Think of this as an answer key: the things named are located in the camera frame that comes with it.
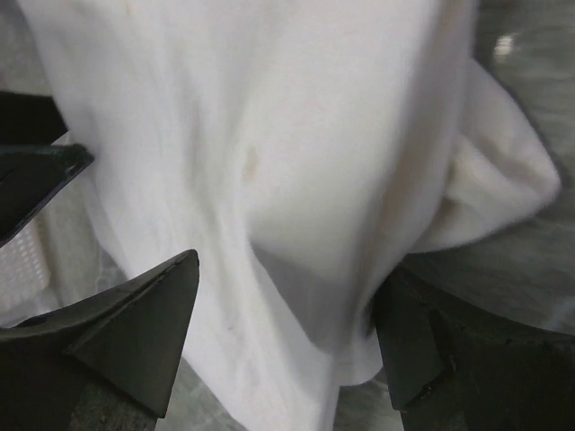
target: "stain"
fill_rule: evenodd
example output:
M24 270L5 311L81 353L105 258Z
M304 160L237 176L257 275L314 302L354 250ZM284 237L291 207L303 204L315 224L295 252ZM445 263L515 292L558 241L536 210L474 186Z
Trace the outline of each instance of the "stain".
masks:
M258 171L260 164L260 156L254 147L248 150L248 154L243 168L243 182L252 182L255 179L255 174Z

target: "black plastic piece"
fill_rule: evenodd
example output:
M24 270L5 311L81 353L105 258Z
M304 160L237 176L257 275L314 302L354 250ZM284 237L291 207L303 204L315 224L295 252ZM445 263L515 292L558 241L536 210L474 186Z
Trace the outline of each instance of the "black plastic piece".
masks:
M374 320L405 431L575 429L575 337L509 321L403 268Z
M51 97L0 92L0 145L51 145L66 132Z
M165 416L199 282L195 251L0 330L0 429L153 430Z
M65 133L51 98L0 92L0 247L93 161L80 145L51 145Z
M92 161L80 145L0 146L0 247Z

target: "white fabric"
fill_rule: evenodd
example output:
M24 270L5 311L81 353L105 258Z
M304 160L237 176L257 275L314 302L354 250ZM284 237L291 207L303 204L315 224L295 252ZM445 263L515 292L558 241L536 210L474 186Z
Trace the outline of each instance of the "white fabric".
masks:
M471 0L20 0L129 277L188 248L184 356L252 431L332 428L381 366L365 310L410 251L559 188L470 58Z

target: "white plastic basket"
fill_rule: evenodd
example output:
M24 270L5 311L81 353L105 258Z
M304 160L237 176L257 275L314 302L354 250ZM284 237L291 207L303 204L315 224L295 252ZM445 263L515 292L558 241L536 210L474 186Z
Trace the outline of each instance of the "white plastic basket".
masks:
M32 220L0 248L0 313L38 295L48 287L49 280L38 226Z

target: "white garment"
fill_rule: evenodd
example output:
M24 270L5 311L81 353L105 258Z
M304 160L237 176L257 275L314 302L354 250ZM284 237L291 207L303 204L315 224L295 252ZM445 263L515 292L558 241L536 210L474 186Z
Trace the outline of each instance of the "white garment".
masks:
M410 251L531 216L559 179L470 57L472 0L20 0L134 277L198 250L184 356L251 431L332 428L381 366Z

